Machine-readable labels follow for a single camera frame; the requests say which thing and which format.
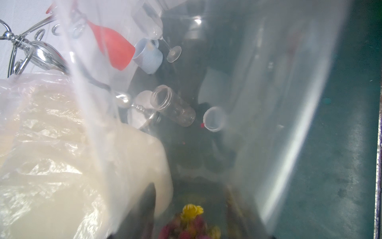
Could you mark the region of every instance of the red plastic scoop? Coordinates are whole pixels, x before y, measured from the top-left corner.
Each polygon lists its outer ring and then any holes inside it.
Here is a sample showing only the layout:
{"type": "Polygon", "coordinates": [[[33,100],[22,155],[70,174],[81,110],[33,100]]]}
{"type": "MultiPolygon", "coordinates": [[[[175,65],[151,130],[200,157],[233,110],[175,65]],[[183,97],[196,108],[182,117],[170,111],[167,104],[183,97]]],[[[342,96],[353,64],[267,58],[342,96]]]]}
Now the red plastic scoop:
{"type": "MultiPolygon", "coordinates": [[[[55,3],[53,3],[46,13],[50,13],[55,6],[55,3]]],[[[103,54],[105,54],[104,46],[106,47],[112,67],[118,70],[125,69],[133,58],[135,47],[113,29],[95,25],[90,21],[87,21],[87,24],[92,29],[98,47],[103,54]]]]}

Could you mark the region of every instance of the pink flower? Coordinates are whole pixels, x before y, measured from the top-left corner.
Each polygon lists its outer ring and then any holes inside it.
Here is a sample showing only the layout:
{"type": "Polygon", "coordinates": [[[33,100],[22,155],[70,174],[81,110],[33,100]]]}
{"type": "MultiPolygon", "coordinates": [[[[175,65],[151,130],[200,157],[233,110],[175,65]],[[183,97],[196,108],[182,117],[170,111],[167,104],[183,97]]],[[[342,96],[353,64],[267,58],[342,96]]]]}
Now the pink flower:
{"type": "Polygon", "coordinates": [[[207,226],[206,226],[206,222],[204,221],[204,219],[202,218],[201,215],[196,216],[196,218],[193,221],[193,224],[194,224],[195,230],[198,234],[200,234],[200,233],[204,234],[207,226]]]}
{"type": "Polygon", "coordinates": [[[199,235],[196,237],[196,239],[211,239],[211,238],[209,236],[199,235]]]}
{"type": "Polygon", "coordinates": [[[181,224],[180,214],[176,214],[172,221],[168,224],[172,229],[179,228],[181,224]]]}
{"type": "Polygon", "coordinates": [[[182,231],[179,234],[179,239],[192,239],[191,234],[188,231],[182,231]]]}
{"type": "Polygon", "coordinates": [[[164,226],[159,233],[158,239],[167,239],[170,235],[170,231],[171,227],[169,225],[164,226]]]}

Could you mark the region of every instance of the wine glass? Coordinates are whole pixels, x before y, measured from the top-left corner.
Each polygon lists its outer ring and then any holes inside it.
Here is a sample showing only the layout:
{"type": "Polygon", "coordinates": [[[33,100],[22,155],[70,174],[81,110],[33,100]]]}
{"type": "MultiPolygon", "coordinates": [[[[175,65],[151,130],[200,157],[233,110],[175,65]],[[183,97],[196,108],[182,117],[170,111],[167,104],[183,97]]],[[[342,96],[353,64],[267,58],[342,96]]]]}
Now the wine glass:
{"type": "Polygon", "coordinates": [[[176,61],[181,52],[182,48],[180,46],[176,46],[171,48],[167,42],[163,39],[163,23],[160,19],[157,12],[152,8],[150,3],[146,0],[140,0],[137,5],[133,8],[131,15],[141,29],[143,33],[145,33],[148,38],[151,40],[162,40],[168,50],[170,51],[167,55],[167,61],[172,63],[176,61]]]}

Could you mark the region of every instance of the translucent plastic sheet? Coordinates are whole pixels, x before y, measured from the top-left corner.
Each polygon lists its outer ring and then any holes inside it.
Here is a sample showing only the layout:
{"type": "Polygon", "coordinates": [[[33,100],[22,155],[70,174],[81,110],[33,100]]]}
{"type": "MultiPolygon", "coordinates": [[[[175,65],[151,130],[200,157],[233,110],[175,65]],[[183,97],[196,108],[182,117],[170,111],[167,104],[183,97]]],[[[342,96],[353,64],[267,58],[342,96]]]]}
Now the translucent plastic sheet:
{"type": "MultiPolygon", "coordinates": [[[[89,21],[120,32],[132,45],[148,37],[131,17],[137,2],[76,1],[89,21]]],[[[72,1],[57,1],[79,106],[111,196],[129,194],[113,189],[115,169],[107,163],[109,158],[123,158],[113,150],[119,125],[109,120],[118,117],[112,90],[134,97],[163,84],[195,109],[196,120],[180,127],[162,117],[149,128],[166,149],[174,181],[174,198],[154,231],[185,204],[194,203],[204,207],[206,219],[219,224],[226,236],[224,188],[234,185],[246,194],[252,211],[258,211],[271,234],[350,1],[149,2],[168,6],[157,9],[163,37],[172,47],[182,47],[179,59],[169,63],[164,57],[150,76],[133,61],[123,71],[112,68],[89,28],[81,37],[71,37],[72,1]],[[99,89],[94,82],[110,88],[99,89]],[[227,125],[216,134],[206,132],[198,120],[212,106],[227,112],[227,125]]],[[[158,49],[167,55],[163,43],[158,49]]]]}
{"type": "Polygon", "coordinates": [[[113,149],[124,157],[108,159],[116,168],[109,188],[67,76],[52,70],[0,84],[0,238],[106,238],[151,182],[155,215],[167,208],[172,182],[159,140],[122,125],[113,149]]]}

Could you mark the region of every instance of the plastic cup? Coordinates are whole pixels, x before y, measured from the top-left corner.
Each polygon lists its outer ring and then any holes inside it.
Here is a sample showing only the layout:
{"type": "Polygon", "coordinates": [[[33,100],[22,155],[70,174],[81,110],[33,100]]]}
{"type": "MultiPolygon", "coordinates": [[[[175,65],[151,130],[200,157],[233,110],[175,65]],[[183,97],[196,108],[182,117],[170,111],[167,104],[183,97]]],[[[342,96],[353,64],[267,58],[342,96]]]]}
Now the plastic cup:
{"type": "Polygon", "coordinates": [[[203,124],[211,132],[220,131],[226,124],[227,115],[221,107],[209,108],[203,116],[203,124]]]}

